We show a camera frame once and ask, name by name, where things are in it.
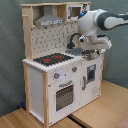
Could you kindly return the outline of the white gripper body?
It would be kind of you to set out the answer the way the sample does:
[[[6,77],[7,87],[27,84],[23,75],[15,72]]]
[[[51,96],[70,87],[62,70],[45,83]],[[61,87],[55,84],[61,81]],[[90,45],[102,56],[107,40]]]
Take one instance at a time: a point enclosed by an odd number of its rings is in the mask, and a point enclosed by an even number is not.
[[[112,46],[112,43],[107,36],[98,37],[95,34],[87,37],[82,35],[79,38],[79,42],[83,50],[110,49]]]

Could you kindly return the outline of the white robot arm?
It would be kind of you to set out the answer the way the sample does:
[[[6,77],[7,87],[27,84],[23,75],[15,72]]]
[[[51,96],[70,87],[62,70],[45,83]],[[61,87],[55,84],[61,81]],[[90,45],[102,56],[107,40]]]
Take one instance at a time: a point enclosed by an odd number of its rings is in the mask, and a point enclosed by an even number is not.
[[[78,25],[82,31],[79,42],[83,50],[110,49],[110,39],[98,36],[97,29],[108,31],[117,26],[128,25],[128,13],[113,14],[102,9],[84,11],[78,17]]]

